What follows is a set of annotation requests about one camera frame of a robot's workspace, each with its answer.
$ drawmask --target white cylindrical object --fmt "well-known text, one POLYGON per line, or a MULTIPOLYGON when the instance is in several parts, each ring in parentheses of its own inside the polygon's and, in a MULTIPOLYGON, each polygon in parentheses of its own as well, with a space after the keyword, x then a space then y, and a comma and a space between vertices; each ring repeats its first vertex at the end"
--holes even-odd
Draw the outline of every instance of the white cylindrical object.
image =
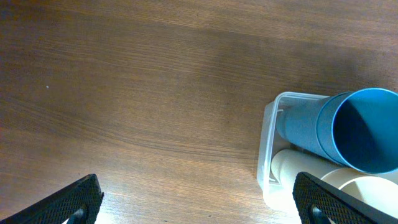
POLYGON ((278 152, 271 161, 272 174, 282 184, 284 189, 291 192, 299 172, 308 172, 321 179, 330 172, 341 168, 341 166, 325 159, 316 158, 291 149, 284 149, 278 152))
POLYGON ((398 218, 398 185, 390 180, 340 167, 302 152, 285 149, 271 162, 271 171, 288 192, 299 172, 308 172, 354 198, 398 218))
POLYGON ((398 218, 398 185, 390 180, 360 173, 351 168, 333 171, 323 181, 354 198, 398 218))

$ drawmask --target wood grain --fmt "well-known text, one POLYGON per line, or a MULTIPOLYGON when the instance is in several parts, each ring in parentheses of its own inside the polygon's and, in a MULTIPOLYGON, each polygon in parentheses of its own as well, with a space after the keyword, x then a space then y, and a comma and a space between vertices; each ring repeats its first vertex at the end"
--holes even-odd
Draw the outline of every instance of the wood grain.
POLYGON ((396 1, 8 1, 0 219, 95 173, 97 223, 285 223, 256 182, 283 91, 398 91, 396 1))

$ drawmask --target clear plastic container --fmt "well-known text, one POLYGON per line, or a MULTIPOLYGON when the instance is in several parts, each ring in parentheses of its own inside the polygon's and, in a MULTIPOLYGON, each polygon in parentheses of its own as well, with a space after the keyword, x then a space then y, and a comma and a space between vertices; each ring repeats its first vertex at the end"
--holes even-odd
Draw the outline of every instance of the clear plastic container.
POLYGON ((303 151, 303 149, 282 139, 277 131, 275 131, 278 112, 291 106, 300 105, 311 100, 320 100, 326 97, 328 96, 284 92, 278 95, 272 103, 269 103, 266 106, 262 122, 259 163, 257 166, 257 181, 262 189, 266 204, 270 204, 269 200, 271 200, 272 194, 277 195, 278 192, 281 193, 281 191, 283 191, 282 186, 271 173, 272 157, 282 149, 296 149, 303 151))

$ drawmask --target blue plastic cup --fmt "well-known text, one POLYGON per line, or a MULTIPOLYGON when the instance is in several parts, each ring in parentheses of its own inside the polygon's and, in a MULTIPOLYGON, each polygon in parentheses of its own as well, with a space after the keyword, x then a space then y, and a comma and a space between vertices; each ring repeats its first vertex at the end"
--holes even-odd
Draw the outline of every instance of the blue plastic cup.
POLYGON ((368 88, 291 107, 277 117, 282 138, 361 172, 398 169, 398 94, 368 88))

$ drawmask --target wooden table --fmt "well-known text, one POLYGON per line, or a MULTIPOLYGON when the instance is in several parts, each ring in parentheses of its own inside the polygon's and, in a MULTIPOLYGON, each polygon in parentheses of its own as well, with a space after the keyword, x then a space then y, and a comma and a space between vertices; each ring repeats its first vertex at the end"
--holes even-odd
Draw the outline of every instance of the wooden table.
POLYGON ((89 173, 97 223, 283 223, 256 181, 283 91, 398 91, 397 1, 4 1, 0 219, 89 173))

